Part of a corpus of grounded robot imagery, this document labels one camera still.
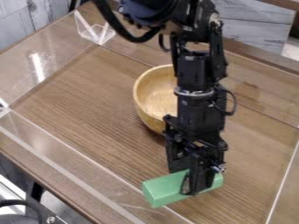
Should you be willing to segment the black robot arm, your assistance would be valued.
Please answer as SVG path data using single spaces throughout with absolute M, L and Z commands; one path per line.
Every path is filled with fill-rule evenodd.
M 168 51 L 176 78 L 175 115 L 165 115 L 165 153 L 169 172 L 187 171 L 180 194 L 208 189 L 224 172 L 228 145 L 220 136 L 226 118 L 235 114 L 220 85 L 228 61 L 223 49 L 223 21 L 211 0 L 91 0 L 116 34 L 132 43 L 169 37 Z

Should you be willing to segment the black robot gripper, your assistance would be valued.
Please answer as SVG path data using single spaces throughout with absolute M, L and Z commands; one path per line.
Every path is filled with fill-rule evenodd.
M 226 117 L 236 112 L 238 104 L 227 111 L 228 95 L 235 95 L 216 86 L 207 92 L 183 92 L 177 96 L 177 116 L 165 115 L 164 137 L 169 173 L 188 168 L 181 179 L 180 194 L 195 196 L 223 186 L 224 151 L 228 145 L 220 137 Z

